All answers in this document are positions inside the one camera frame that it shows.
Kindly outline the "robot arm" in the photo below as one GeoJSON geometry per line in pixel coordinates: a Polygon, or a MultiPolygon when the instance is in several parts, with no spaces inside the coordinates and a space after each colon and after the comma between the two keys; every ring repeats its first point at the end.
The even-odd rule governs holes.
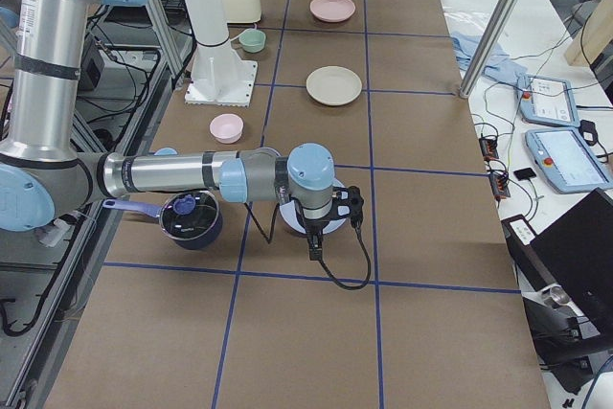
{"type": "Polygon", "coordinates": [[[271,148],[123,156],[71,147],[88,10],[118,1],[21,1],[11,121],[1,143],[2,228],[27,232],[128,193],[217,190],[228,202],[293,202],[310,257],[322,259],[337,194],[332,156],[320,145],[286,157],[271,148]]]}

